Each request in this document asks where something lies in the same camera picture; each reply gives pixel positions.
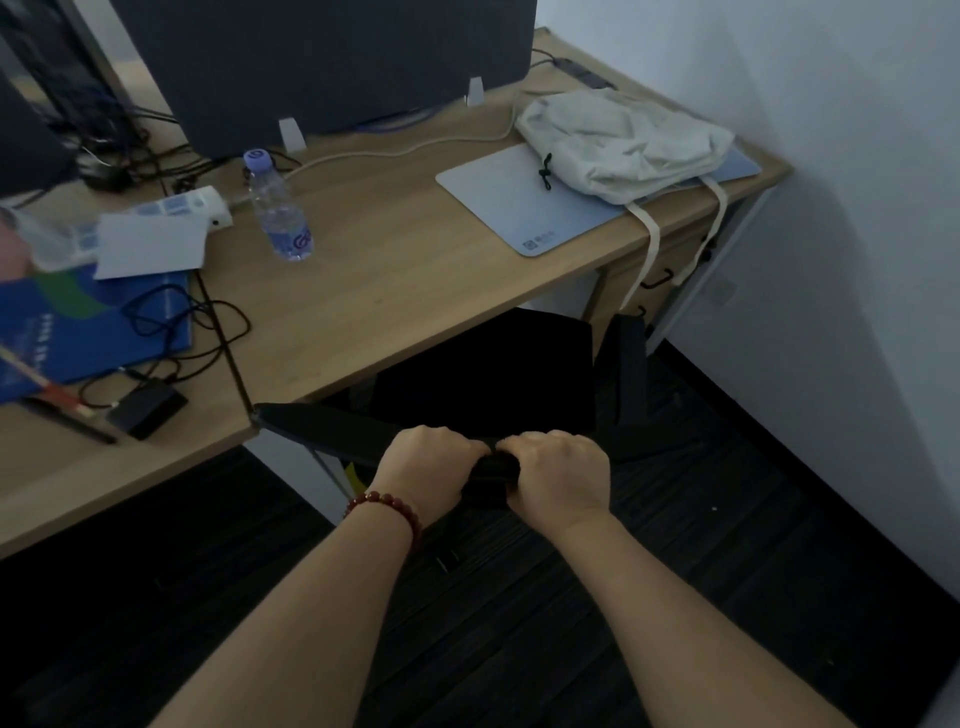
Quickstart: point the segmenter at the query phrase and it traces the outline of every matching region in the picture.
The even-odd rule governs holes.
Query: red bead bracelet
[[[404,503],[400,498],[393,497],[389,493],[384,493],[382,496],[376,491],[368,491],[362,496],[357,496],[350,501],[347,505],[347,511],[344,513],[344,518],[350,515],[350,512],[356,508],[361,503],[383,503],[384,505],[389,505],[395,511],[397,511],[403,518],[410,523],[410,527],[414,529],[414,542],[410,545],[410,548],[413,548],[417,545],[417,542],[420,540],[420,536],[423,535],[423,526],[420,524],[420,518],[417,514],[414,513],[414,509],[410,507],[408,503]]]

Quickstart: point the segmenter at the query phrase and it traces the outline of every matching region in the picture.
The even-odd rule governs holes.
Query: mouse pad
[[[527,257],[542,255],[623,214],[623,206],[577,192],[556,176],[550,177],[552,189],[547,190],[538,174],[542,167],[537,153],[524,143],[441,172],[437,182]],[[752,159],[731,147],[713,178],[728,182],[759,171]],[[676,188],[696,184],[691,180]]]

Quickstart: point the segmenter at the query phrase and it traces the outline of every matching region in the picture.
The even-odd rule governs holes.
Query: computer monitor
[[[536,0],[113,0],[194,149],[233,157],[521,80]]]
[[[76,175],[73,157],[0,73],[0,198],[66,182]]]

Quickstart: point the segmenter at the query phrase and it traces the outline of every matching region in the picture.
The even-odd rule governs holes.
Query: black office chair
[[[597,362],[591,327],[551,313],[515,308],[377,375],[370,414],[318,404],[258,404],[254,421],[310,449],[353,462],[370,482],[404,427],[447,426],[489,444],[528,430],[560,429],[595,440],[612,463],[686,447],[696,435],[646,424],[643,319],[614,318]],[[614,382],[612,406],[597,423],[596,379]],[[473,470],[460,506],[446,521],[438,560],[459,563],[457,522],[469,508],[504,508],[519,465],[495,453]]]

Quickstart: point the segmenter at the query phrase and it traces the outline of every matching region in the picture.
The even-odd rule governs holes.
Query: desk surface
[[[631,95],[659,98],[548,33],[538,33],[537,46],[582,62]],[[578,85],[543,65],[518,86],[560,91]],[[404,133],[314,140],[303,158],[395,151],[450,135],[493,136],[506,130],[516,99],[516,87],[498,89],[483,107],[453,104]],[[646,244],[647,230],[625,215],[548,254],[524,258],[434,180],[520,141],[513,132],[501,142],[438,144],[401,158],[350,158],[298,174],[292,185],[317,242],[317,252],[303,263],[276,258],[249,207],[237,210],[235,226],[207,243],[204,279],[211,296],[240,306],[253,322],[252,334],[234,345],[253,401],[333,392]],[[733,199],[770,187],[790,171],[745,146],[763,172],[725,184]],[[238,191],[238,179],[238,170],[228,168],[210,182],[229,194]],[[706,190],[689,190],[647,209],[672,231],[711,215],[716,200]],[[198,346],[206,345],[203,334],[198,330]],[[0,556],[253,435],[226,363],[182,391],[190,404],[150,441],[110,447],[15,405],[0,407]]]

